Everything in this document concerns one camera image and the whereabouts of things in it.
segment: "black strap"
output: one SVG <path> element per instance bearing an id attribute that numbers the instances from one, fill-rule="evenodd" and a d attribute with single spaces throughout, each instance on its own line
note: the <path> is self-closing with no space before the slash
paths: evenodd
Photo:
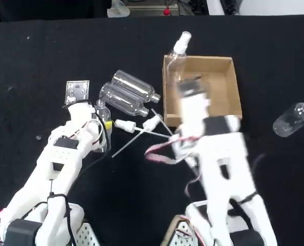
<path id="1" fill-rule="evenodd" d="M 54 197 L 63 197 L 65 200 L 65 215 L 66 215 L 66 220 L 67 220 L 67 224 L 68 224 L 68 230 L 69 230 L 69 234 L 70 234 L 70 238 L 72 241 L 73 246 L 76 246 L 76 242 L 75 242 L 75 238 L 73 236 L 73 232 L 71 229 L 71 218 L 70 218 L 70 206 L 69 206 L 69 202 L 68 202 L 68 197 L 64 194 L 54 194 L 53 192 L 50 192 L 49 196 L 47 197 L 47 201 L 49 198 L 54 198 Z"/>
<path id="2" fill-rule="evenodd" d="M 239 204 L 239 205 L 242 205 L 242 204 L 244 204 L 244 203 L 246 203 L 246 202 L 251 201 L 251 200 L 253 199 L 253 197 L 255 197 L 257 194 L 258 194 L 257 191 L 253 192 L 251 195 L 248 195 L 248 196 L 247 196 L 246 198 L 244 198 L 242 201 L 239 201 L 238 204 Z"/>

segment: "metal plate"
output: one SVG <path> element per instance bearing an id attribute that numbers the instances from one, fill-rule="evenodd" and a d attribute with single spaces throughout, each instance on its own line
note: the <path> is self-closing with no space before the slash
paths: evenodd
<path id="1" fill-rule="evenodd" d="M 88 99 L 89 82 L 89 80 L 67 81 L 65 104 L 71 104 L 78 100 Z"/>

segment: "black cloth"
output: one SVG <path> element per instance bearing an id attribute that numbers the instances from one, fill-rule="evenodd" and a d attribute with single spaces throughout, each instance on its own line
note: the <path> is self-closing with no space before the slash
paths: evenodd
<path id="1" fill-rule="evenodd" d="M 242 131 L 249 160 L 263 156 L 255 182 L 278 245 L 304 245 L 304 128 L 289 138 L 272 131 L 286 108 L 304 101 L 304 16 L 1 23 L 0 209 L 33 171 L 50 131 L 68 120 L 61 108 L 67 80 L 89 79 L 90 98 L 96 100 L 101 86 L 123 69 L 161 94 L 163 55 L 184 30 L 192 33 L 188 54 L 233 57 Z M 163 111 L 162 101 L 146 107 Z M 138 126 L 144 120 L 110 110 L 113 119 L 134 120 Z M 156 131 L 166 133 L 162 126 Z M 132 136 L 114 129 L 112 152 Z M 69 202 L 84 208 L 105 245 L 159 245 L 173 216 L 189 204 L 184 188 L 193 174 L 187 165 L 143 157 L 150 145 L 162 141 L 141 136 L 115 159 L 93 167 L 73 189 Z M 83 165 L 96 158 L 90 154 Z M 198 185 L 191 193 L 203 198 Z"/>

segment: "cardboard box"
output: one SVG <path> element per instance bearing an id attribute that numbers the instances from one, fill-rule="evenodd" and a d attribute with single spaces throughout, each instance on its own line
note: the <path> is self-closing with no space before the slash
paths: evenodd
<path id="1" fill-rule="evenodd" d="M 164 120 L 170 127 L 181 123 L 179 98 L 176 86 L 166 83 L 167 56 L 163 61 Z M 233 60 L 230 57 L 188 56 L 183 79 L 201 76 L 201 84 L 211 105 L 210 116 L 237 115 L 242 118 L 237 80 Z"/>

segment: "small glass bottle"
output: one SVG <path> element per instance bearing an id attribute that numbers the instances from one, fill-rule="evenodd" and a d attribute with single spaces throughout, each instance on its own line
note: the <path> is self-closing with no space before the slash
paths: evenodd
<path id="1" fill-rule="evenodd" d="M 97 110 L 97 114 L 102 118 L 102 120 L 105 124 L 107 135 L 108 135 L 109 141 L 111 142 L 111 134 L 112 134 L 111 112 L 105 106 L 105 101 L 104 100 L 101 100 L 101 99 L 97 100 L 96 110 Z M 98 148 L 96 150 L 96 152 L 105 152 L 106 150 L 107 150 L 107 145 L 104 145 L 103 147 Z"/>
<path id="2" fill-rule="evenodd" d="M 288 137 L 304 126 L 304 102 L 290 107 L 273 124 L 274 132 L 281 137 Z"/>
<path id="3" fill-rule="evenodd" d="M 149 101 L 157 103 L 161 98 L 151 85 L 122 70 L 118 70 L 113 75 L 111 83 L 140 98 L 144 103 Z"/>
<path id="4" fill-rule="evenodd" d="M 191 34 L 183 32 L 166 58 L 166 83 L 168 85 L 175 85 L 182 80 L 187 59 L 186 49 L 190 39 Z"/>
<path id="5" fill-rule="evenodd" d="M 101 88 L 99 98 L 131 116 L 141 115 L 146 117 L 149 112 L 144 107 L 141 99 L 110 83 L 106 83 Z"/>

